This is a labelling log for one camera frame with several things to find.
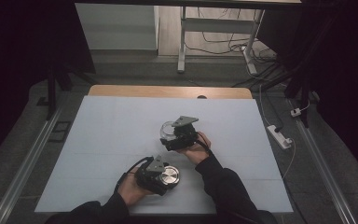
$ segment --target power strip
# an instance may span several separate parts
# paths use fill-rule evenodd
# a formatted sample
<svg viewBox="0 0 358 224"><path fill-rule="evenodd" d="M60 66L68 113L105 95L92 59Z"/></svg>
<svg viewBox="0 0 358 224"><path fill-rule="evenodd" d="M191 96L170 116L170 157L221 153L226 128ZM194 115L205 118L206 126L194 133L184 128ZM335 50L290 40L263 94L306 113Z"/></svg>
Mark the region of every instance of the power strip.
<svg viewBox="0 0 358 224"><path fill-rule="evenodd" d="M291 111L290 111L290 114L292 115L293 118L294 118L294 117L297 117L297 116L301 115L301 110L300 110L300 108L291 110Z"/></svg>
<svg viewBox="0 0 358 224"><path fill-rule="evenodd" d="M267 130L269 130L269 133L275 138L275 140L282 149L287 149L291 147L292 145L290 144L292 143L292 140L290 138L284 138L281 132L275 133L276 128L277 127L275 127L275 125L270 125L267 127Z"/></svg>

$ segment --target floor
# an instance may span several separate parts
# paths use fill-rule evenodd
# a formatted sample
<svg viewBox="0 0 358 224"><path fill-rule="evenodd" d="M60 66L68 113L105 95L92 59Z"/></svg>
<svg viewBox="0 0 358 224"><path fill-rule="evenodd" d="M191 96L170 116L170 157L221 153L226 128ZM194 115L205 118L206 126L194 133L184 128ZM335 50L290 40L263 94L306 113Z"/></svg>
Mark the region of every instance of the floor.
<svg viewBox="0 0 358 224"><path fill-rule="evenodd" d="M177 8L165 7L165 9L166 12L171 10L171 13L178 13ZM193 13L193 16L197 16L197 10L189 11L188 13ZM208 10L202 9L202 13L205 16L210 16ZM223 13L224 9L221 9L217 13L211 12L211 16L219 17ZM166 44L167 48L162 47L165 38L163 36L178 35L175 35L174 31L168 30L167 33L164 33L164 29L169 27L167 24L163 24L163 20L161 20L160 25L160 56L95 53L92 56L97 74L91 76L102 84L117 85L231 87L234 84L243 82L237 87L250 88L257 81L257 79L249 77L246 73L243 67L243 58L238 56L237 53L230 53L230 56L222 57L206 55L204 53L199 54L198 51L191 52L189 50L187 53L191 57L186 59L186 72L178 75L176 73L177 58L175 57L178 50L175 46L178 46L178 44ZM194 47L197 48L205 47L207 50L215 50L217 52L225 50L227 47L227 43L224 43L222 47L216 47L215 44L203 43L202 35L199 35L197 38L194 37L194 41L191 42L193 38L190 38L190 36L186 37L189 38L188 44L194 44ZM227 35L220 35L219 37L211 35L207 37L227 40ZM255 49L255 51L258 53L264 48L260 47ZM269 52L268 56L273 57L273 52ZM259 71L266 69L268 66L268 63L256 64ZM270 79L279 75L279 73L280 70L277 69L272 75L264 77L264 79ZM83 96L90 89L90 84L82 79L73 75L71 75L71 79L74 87L70 92L58 90L59 100L64 95L67 96L62 112L58 117L58 122L73 122ZM293 214L275 214L275 217L279 223L286 224L343 223L337 213L330 193L324 186L319 171L314 165L310 156L310 150L299 133L296 119L293 119L289 115L289 111L292 109L291 105L298 105L298 100L284 98L282 91L285 84L287 83L278 85L267 93L263 93L261 97L257 91L258 84L252 87L254 90L253 96L259 105L259 109L261 110L261 106L263 106L266 120L270 123L280 123L278 118L281 118L284 124L282 133L296 139L296 154L294 154L293 148L283 151L268 136L281 172L285 173L290 166L290 170L285 177L285 184L295 210ZM0 202L4 198L13 176L19 170L21 163L37 138L39 131L46 124L47 108L37 105L39 99L46 97L46 95L46 81L38 83L30 89L28 105L24 108L21 117L7 136L7 139L0 146ZM358 223L358 163L345 144L317 113L317 98L311 99L309 107L310 131L313 133L315 142L322 151ZM19 199L14 202L13 209L8 212L6 223L44 223L51 215L36 214L34 208L46 186L55 161L60 155L64 142L62 138L64 138L62 133L52 133L48 137L39 160L37 160L27 180L27 184L21 191ZM181 223L181 221L183 220L180 218L166 219L163 223Z"/></svg>

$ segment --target black curtain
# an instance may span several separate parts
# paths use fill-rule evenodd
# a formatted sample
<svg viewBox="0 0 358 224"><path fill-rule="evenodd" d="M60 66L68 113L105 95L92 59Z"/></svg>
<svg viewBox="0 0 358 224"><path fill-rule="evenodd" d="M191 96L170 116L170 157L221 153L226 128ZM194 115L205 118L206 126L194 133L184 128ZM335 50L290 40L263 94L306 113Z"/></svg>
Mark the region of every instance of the black curtain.
<svg viewBox="0 0 358 224"><path fill-rule="evenodd" d="M0 144L55 63L95 73L75 4L0 1Z"/></svg>
<svg viewBox="0 0 358 224"><path fill-rule="evenodd" d="M340 10L311 72L318 111L358 160L358 0Z"/></svg>

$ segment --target table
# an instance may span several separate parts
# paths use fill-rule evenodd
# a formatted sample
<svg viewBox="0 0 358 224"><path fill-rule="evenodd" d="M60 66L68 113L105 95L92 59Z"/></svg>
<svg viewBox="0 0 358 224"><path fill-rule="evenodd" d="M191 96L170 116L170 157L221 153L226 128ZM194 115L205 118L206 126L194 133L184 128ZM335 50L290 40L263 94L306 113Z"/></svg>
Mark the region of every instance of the table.
<svg viewBox="0 0 358 224"><path fill-rule="evenodd" d="M208 100L197 99L200 95ZM158 140L162 123L181 115L200 119L194 127L214 139L214 154L237 172L259 210L293 212L249 90L159 86L90 89L35 211L66 212L83 202L105 203L123 169L145 156L160 155L181 172L179 186L164 197L146 197L131 213L213 214L214 204L203 193L194 165Z"/></svg>
<svg viewBox="0 0 358 224"><path fill-rule="evenodd" d="M300 0L276 0L270 2L289 3L293 5L301 4ZM252 59L250 53L255 42L255 37L260 26L263 14L264 10L256 9L255 16L252 21L187 18L186 7L181 7L181 39L178 55L178 73L185 72L186 32L210 32L250 35L246 47L241 47L241 51L243 57L245 58L249 74L251 76L257 75L254 60Z"/></svg>

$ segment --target clear plastic part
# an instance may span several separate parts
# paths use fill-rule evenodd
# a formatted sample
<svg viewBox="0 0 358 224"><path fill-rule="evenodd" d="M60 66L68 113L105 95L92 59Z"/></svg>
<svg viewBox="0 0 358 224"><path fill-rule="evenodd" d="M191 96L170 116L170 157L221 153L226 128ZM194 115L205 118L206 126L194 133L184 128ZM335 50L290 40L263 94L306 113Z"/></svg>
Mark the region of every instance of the clear plastic part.
<svg viewBox="0 0 358 224"><path fill-rule="evenodd" d="M176 138L176 136L173 134L173 127L174 121L167 121L164 124L162 124L161 129L159 130L159 135L161 138L171 141Z"/></svg>

